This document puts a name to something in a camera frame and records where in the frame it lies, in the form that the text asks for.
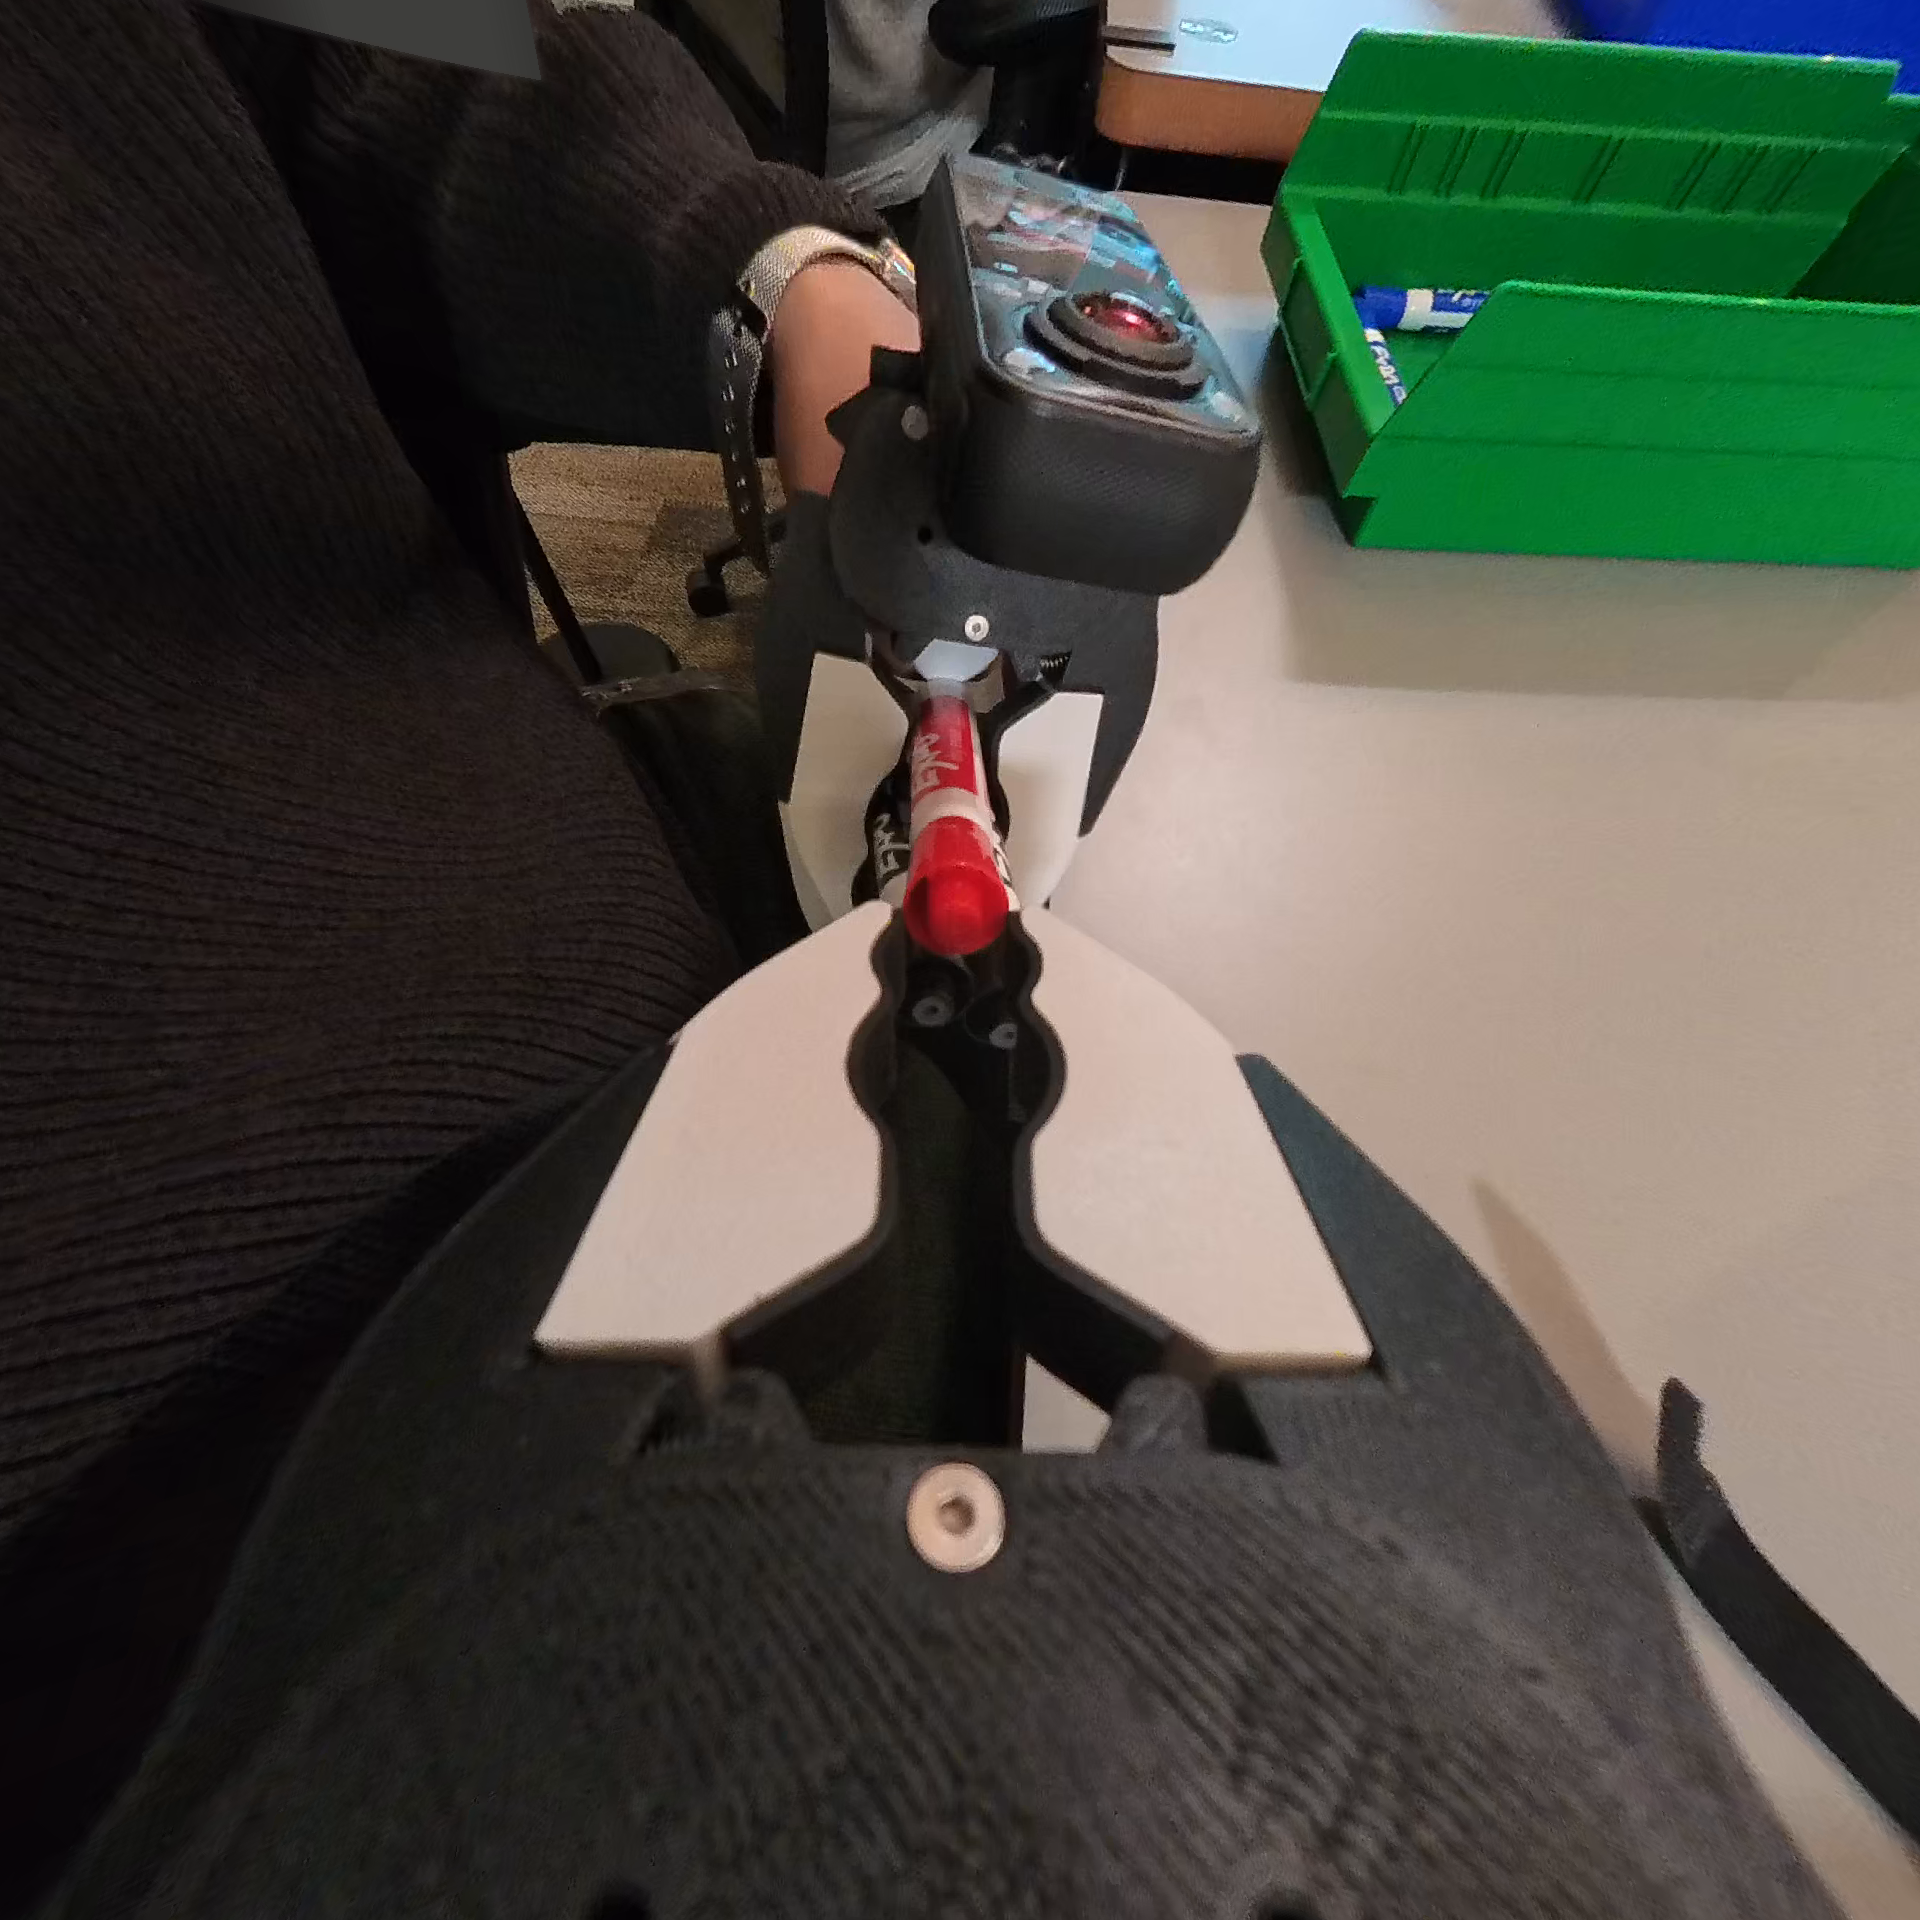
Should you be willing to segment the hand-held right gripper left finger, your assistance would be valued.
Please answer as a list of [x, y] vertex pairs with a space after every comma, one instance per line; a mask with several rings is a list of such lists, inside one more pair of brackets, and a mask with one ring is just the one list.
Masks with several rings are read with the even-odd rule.
[[751, 1309], [880, 1226], [880, 1126], [850, 1058], [891, 923], [863, 903], [680, 1029], [536, 1321], [541, 1354], [720, 1373]]

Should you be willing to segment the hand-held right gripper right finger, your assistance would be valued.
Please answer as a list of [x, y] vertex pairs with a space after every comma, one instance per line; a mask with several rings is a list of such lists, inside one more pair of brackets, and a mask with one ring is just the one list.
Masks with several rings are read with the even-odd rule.
[[1102, 1410], [1144, 1377], [1373, 1363], [1240, 1057], [1166, 983], [1049, 913], [1025, 1005], [1042, 1102], [1014, 1153], [1032, 1363]]

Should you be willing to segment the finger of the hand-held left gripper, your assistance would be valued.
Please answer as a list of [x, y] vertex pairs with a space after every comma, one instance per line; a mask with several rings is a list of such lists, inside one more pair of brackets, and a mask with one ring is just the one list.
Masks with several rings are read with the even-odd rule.
[[814, 655], [800, 743], [778, 805], [783, 850], [807, 931], [846, 917], [870, 859], [869, 811], [904, 753], [906, 719], [863, 661]]
[[999, 846], [1014, 913], [1043, 908], [1078, 850], [1103, 706], [1098, 690], [1054, 690], [997, 733]]

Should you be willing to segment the red dry erase marker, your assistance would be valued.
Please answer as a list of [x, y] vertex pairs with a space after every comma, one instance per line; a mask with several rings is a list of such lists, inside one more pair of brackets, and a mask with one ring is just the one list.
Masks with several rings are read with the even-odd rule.
[[925, 954], [969, 961], [1014, 909], [979, 732], [958, 689], [934, 689], [906, 741], [906, 935]]

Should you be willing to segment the green plastic bin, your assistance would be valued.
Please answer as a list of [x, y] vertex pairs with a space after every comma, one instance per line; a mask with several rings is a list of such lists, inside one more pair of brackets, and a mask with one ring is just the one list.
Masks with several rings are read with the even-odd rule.
[[[1263, 233], [1352, 547], [1914, 569], [1895, 61], [1363, 31]], [[1362, 340], [1363, 284], [1482, 290]]]

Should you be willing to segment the person's left forearm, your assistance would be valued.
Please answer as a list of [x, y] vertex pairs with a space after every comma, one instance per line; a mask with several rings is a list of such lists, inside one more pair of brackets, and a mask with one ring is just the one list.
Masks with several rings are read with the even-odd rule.
[[707, 340], [790, 227], [872, 239], [830, 181], [760, 161], [648, 15], [535, 5], [539, 75], [290, 35], [277, 143], [392, 425], [694, 447]]

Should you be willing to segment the grey desk with wooden edge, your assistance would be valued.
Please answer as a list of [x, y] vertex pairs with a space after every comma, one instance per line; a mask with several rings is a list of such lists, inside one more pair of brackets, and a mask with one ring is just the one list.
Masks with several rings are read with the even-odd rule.
[[1127, 153], [1286, 161], [1363, 31], [1560, 39], [1545, 3], [1109, 3], [1095, 133]]
[[1914, 575], [1352, 550], [1263, 211], [1134, 203], [1273, 414], [1057, 913], [1281, 1067], [1623, 1476], [1683, 1380], [1914, 1710]]

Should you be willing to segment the person's left hand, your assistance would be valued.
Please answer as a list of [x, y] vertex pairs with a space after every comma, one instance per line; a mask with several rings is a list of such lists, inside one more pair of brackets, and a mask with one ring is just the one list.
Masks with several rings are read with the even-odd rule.
[[830, 494], [843, 459], [826, 418], [861, 393], [872, 351], [915, 351], [915, 315], [847, 257], [807, 266], [783, 290], [765, 334], [775, 463], [792, 494]]

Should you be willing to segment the metal band wristwatch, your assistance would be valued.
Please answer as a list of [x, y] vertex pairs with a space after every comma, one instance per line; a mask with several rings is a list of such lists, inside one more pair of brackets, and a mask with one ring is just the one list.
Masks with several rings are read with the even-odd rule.
[[872, 239], [803, 225], [790, 227], [762, 243], [736, 278], [734, 308], [739, 319], [765, 334], [790, 290], [807, 269], [826, 262], [853, 266], [872, 276], [906, 313], [919, 311], [919, 276], [912, 258], [882, 231]]

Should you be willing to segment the person's black clothing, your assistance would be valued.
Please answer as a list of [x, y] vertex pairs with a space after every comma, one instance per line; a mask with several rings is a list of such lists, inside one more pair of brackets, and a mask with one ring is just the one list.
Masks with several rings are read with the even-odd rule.
[[203, 1501], [522, 1133], [726, 978], [391, 423], [290, 35], [3, 5], [3, 1582]]

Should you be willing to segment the blue plastic bin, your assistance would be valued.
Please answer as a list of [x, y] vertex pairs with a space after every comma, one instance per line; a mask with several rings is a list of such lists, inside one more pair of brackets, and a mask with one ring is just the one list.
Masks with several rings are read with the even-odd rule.
[[1558, 9], [1598, 41], [1895, 61], [1897, 90], [1914, 92], [1914, 3], [1566, 3]]

